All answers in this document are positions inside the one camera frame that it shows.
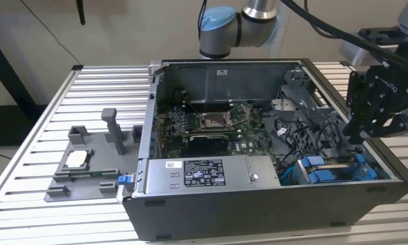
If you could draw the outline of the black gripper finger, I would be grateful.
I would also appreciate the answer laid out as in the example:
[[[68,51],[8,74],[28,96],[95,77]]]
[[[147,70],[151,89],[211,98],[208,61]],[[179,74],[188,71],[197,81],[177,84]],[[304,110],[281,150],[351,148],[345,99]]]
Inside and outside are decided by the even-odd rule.
[[[408,130],[408,115],[403,113],[369,113],[364,126],[364,138],[387,138],[403,135]]]
[[[343,129],[349,144],[361,144],[368,138],[377,138],[377,126],[372,121],[377,119],[377,108],[355,108],[349,113],[349,121]]]

